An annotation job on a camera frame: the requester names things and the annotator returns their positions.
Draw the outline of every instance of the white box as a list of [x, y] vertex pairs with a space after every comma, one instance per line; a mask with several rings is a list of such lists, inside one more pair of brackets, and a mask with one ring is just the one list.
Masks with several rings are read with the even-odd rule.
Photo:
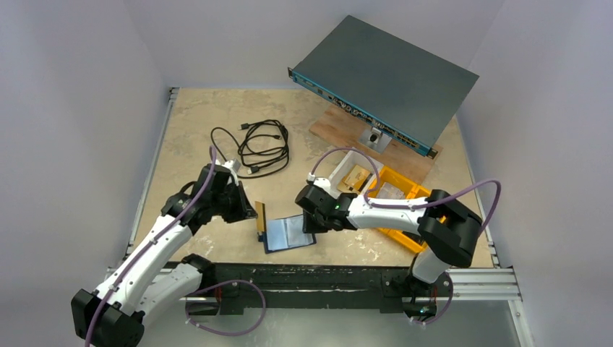
[[[381, 169], [383, 168], [383, 164], [376, 161], [375, 159], [371, 158], [371, 160], [374, 163], [374, 165], [377, 167], [377, 172], [380, 172]], [[360, 153], [354, 152], [352, 150], [347, 152], [347, 154], [340, 161], [338, 166], [334, 169], [334, 171], [332, 171], [332, 173], [330, 174], [330, 177], [328, 177], [328, 180], [330, 180], [330, 187], [336, 192], [340, 193], [338, 189], [336, 189], [336, 187], [338, 187], [338, 184], [343, 179], [343, 177], [347, 176], [349, 171], [355, 165], [360, 165], [361, 167], [365, 168], [366, 170], [372, 173], [372, 177], [366, 183], [366, 186], [365, 186], [366, 189], [360, 192], [360, 194], [365, 193], [366, 190], [368, 190], [368, 187], [370, 187], [370, 185], [372, 184], [372, 182], [374, 182], [374, 180], [377, 179], [377, 176], [375, 176], [374, 172], [372, 172], [372, 165], [370, 165], [369, 161]]]

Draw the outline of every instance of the device top panel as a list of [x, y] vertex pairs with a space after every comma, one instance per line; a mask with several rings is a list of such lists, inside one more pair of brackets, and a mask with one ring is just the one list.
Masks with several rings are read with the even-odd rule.
[[479, 78], [352, 16], [293, 70], [429, 147]]

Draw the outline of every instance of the gray floor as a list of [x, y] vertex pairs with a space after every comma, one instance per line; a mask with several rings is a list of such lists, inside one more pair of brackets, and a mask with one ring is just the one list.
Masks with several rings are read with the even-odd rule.
[[[168, 124], [151, 188], [137, 232], [136, 243], [150, 230], [166, 199], [188, 181], [198, 177], [209, 161], [209, 133], [213, 127], [225, 127], [239, 139], [240, 124], [263, 119], [278, 119], [290, 133], [291, 162], [276, 175], [244, 181], [249, 200], [266, 204], [268, 218], [282, 218], [300, 213], [293, 203], [304, 186], [307, 173], [326, 150], [326, 142], [309, 133], [310, 125], [330, 104], [305, 90], [190, 90], [181, 89]], [[216, 141], [227, 157], [236, 156], [232, 140], [216, 133]], [[455, 118], [437, 144], [443, 146], [434, 168], [423, 185], [429, 189], [456, 192], [471, 184], [466, 156]], [[267, 147], [268, 140], [256, 146]], [[343, 158], [343, 153], [328, 157], [317, 171], [328, 176]], [[474, 194], [460, 200], [475, 211]], [[259, 262], [323, 265], [409, 265], [413, 254], [375, 230], [329, 232], [317, 238], [314, 246], [266, 255], [256, 240], [253, 220], [225, 224], [221, 220], [202, 227], [182, 247], [173, 260], [198, 253], [213, 262]], [[481, 236], [473, 267], [491, 267], [492, 260]]]

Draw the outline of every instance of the blue front panel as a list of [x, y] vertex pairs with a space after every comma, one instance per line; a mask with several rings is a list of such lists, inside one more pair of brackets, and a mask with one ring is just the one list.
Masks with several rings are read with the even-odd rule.
[[403, 143], [407, 147], [411, 148], [412, 150], [415, 150], [420, 155], [426, 156], [430, 152], [430, 147], [423, 145], [422, 143], [416, 141], [414, 138], [408, 136], [407, 134], [399, 132], [397, 129], [392, 128], [389, 124], [386, 124], [385, 122], [379, 120], [377, 117], [371, 115], [370, 113], [364, 112], [364, 110], [346, 103], [334, 93], [330, 92], [329, 90], [326, 90], [320, 85], [317, 85], [308, 78], [301, 76], [300, 74], [297, 74], [295, 72], [292, 72], [291, 78], [299, 85], [305, 87], [308, 90], [311, 90], [313, 93], [321, 96], [325, 100], [328, 100], [331, 103], [341, 107], [352, 116], [361, 119], [367, 124], [381, 130], [385, 134], [391, 136], [394, 140], [397, 140], [400, 143]]

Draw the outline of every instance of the wall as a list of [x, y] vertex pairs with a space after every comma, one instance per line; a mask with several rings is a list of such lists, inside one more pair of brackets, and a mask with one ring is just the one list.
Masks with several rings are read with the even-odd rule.
[[475, 176], [504, 185], [492, 235], [539, 347], [613, 337], [612, 17], [605, 0], [506, 1], [458, 117]]
[[82, 346], [70, 300], [125, 250], [167, 92], [121, 1], [0, 1], [3, 346]]
[[288, 87], [294, 67], [352, 14], [462, 67], [503, 0], [125, 0], [164, 80]]

